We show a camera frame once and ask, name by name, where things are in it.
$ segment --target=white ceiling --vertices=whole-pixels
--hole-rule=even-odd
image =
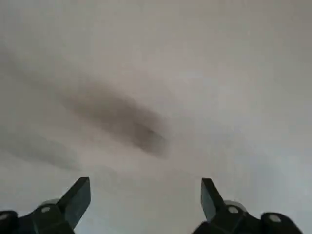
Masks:
[[[191,233],[204,219],[206,176],[255,216],[279,211],[307,233],[311,9],[308,0],[1,1],[0,208],[25,213],[90,176],[78,234]],[[64,104],[87,100],[92,112],[111,90],[160,119],[161,156]]]

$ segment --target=black mechanical part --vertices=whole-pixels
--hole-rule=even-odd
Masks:
[[[287,216],[264,213],[260,219],[236,205],[227,205],[211,179],[201,183],[201,205],[207,221],[193,234],[302,234]]]
[[[79,178],[56,204],[41,205],[19,218],[15,211],[0,212],[0,234],[74,234],[90,201],[90,180]]]
[[[1,211],[0,234],[74,234],[90,201],[90,181],[82,177],[56,204],[43,204],[20,218],[15,211]],[[207,221],[193,234],[302,234],[283,214],[264,213],[257,219],[242,205],[224,202],[211,179],[202,179],[201,204]]]

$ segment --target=white wall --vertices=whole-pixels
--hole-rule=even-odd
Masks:
[[[200,178],[312,229],[311,1],[3,0],[0,208],[90,176],[77,233],[191,233]],[[161,119],[165,156],[75,114],[114,90]]]

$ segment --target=black plastic claw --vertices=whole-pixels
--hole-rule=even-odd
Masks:
[[[90,180],[79,178],[57,202],[57,206],[72,229],[75,228],[91,201]]]
[[[0,211],[0,233],[12,229],[18,219],[15,211]]]
[[[208,178],[201,180],[201,206],[207,221],[210,221],[225,206],[224,200],[213,181]]]

